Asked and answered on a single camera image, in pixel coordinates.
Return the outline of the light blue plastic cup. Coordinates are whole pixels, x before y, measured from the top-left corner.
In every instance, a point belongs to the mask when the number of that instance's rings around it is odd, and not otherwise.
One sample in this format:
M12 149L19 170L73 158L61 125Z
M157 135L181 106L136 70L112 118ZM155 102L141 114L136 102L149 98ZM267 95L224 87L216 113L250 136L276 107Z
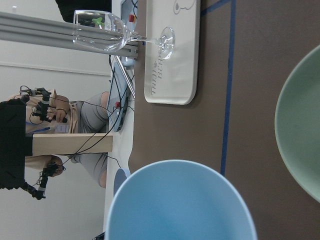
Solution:
M255 240L250 211L221 174L188 160L164 160L131 174L109 209L107 240Z

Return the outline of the blue bowl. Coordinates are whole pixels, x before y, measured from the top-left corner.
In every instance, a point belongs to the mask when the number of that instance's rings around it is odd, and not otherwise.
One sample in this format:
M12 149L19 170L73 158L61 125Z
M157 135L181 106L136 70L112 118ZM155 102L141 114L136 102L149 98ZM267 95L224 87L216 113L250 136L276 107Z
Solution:
M131 175L130 170L128 168L119 168L114 176L113 182L113 196L116 195L117 191L121 187L121 185L127 180L127 178Z

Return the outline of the green bowl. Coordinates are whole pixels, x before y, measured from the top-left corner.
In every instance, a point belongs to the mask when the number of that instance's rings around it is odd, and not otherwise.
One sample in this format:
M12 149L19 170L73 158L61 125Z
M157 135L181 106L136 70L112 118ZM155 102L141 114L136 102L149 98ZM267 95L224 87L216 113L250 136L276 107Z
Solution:
M320 48L309 52L286 79L277 100L274 132L294 180L320 200Z

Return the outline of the cream bear tray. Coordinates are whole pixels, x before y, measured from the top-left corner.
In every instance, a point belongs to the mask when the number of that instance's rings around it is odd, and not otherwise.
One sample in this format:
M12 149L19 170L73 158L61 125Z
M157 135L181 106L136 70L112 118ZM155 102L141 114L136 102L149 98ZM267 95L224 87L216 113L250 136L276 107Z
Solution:
M158 38L166 27L175 33L167 60L156 45L145 46L144 98L148 103L187 105L195 96L200 37L199 0L149 0L146 36Z

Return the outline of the blue teach pendant tablet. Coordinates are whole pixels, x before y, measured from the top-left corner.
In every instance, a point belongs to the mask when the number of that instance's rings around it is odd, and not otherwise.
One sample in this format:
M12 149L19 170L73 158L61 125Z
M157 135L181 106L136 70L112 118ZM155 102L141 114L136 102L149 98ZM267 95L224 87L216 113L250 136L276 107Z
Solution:
M107 102L109 126L114 132L119 132L126 116L130 97L127 81L119 64L115 62L112 67L111 86Z

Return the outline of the clear wine glass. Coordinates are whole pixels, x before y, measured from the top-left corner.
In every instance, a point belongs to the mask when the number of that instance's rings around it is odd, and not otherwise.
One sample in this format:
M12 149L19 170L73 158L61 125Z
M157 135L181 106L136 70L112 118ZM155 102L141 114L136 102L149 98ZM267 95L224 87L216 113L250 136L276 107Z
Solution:
M151 43L158 47L163 60L172 56L176 40L171 27L164 28L159 38L150 38L131 31L111 12L83 9L74 11L72 35L74 44L107 53L119 51L131 42Z

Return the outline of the seated person in beige shirt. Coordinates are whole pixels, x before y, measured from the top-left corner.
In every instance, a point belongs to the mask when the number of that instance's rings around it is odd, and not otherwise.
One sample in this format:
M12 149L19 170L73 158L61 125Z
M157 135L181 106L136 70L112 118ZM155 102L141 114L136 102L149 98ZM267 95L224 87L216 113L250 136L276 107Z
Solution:
M85 102L71 102L58 95L55 89L49 91L47 121L33 114L41 95L31 96L26 103L25 131L28 134L94 134L102 133L109 124L107 103L109 92L99 93ZM107 153L84 153L69 155L74 164L81 164L88 174L105 188L107 183Z

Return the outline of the silver rod with green clip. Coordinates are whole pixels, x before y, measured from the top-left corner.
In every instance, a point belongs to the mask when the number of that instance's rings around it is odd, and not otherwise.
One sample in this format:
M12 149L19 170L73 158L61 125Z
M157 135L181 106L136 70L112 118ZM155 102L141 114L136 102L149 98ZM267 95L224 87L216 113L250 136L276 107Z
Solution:
M95 23L96 25L98 25L98 27L100 29L102 29L102 26L105 26L105 24L103 24L103 22L102 22L102 18L101 17L93 18L92 22ZM115 55L114 58L115 58L118 66L120 68L120 71L122 72L122 74L123 74L123 76L125 78L125 81L127 83L127 86L128 86L128 88L129 88L129 90L131 92L131 95L132 95L133 99L135 99L136 98L136 93L135 93L134 87L132 85L132 81L131 81L130 76L127 73L125 67L122 64L121 58L118 55Z

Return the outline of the light wooden board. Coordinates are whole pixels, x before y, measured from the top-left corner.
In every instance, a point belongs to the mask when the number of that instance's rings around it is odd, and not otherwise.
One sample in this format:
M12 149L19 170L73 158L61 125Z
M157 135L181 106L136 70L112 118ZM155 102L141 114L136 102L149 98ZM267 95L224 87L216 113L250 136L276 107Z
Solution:
M108 153L113 150L113 135L106 133L34 134L32 155L72 155Z

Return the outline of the person in black shirt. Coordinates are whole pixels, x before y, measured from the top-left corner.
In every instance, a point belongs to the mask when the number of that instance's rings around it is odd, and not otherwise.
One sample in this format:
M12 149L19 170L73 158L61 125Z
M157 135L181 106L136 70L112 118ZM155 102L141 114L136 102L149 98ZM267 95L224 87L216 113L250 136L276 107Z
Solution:
M62 19L73 23L75 10L112 11L111 0L55 0Z

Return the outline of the aluminium frame post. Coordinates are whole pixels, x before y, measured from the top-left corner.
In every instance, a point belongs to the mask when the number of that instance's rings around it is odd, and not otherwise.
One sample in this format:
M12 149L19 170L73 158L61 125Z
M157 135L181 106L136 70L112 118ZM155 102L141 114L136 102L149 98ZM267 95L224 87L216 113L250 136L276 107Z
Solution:
M41 46L72 49L91 53L138 58L138 45L129 43L116 52L107 52L73 43L71 23L24 16L14 13L0 13L0 39Z

